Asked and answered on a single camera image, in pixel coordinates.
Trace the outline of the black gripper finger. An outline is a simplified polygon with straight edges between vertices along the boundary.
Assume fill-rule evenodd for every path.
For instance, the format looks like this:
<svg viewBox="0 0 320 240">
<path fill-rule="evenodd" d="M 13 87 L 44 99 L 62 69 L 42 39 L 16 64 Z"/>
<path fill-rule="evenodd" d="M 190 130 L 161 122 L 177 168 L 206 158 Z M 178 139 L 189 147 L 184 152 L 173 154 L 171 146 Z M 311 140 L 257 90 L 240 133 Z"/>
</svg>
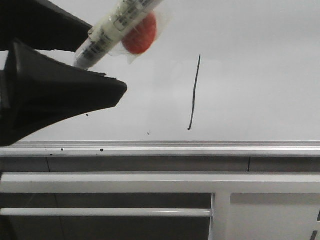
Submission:
<svg viewBox="0 0 320 240">
<path fill-rule="evenodd" d="M 0 145 L 60 121 L 115 107 L 127 85 L 104 73 L 85 71 L 11 42 L 0 72 Z"/>
<path fill-rule="evenodd" d="M 75 52 L 92 26 L 48 0 L 0 2 L 0 50 L 18 39 L 36 50 Z"/>
</svg>

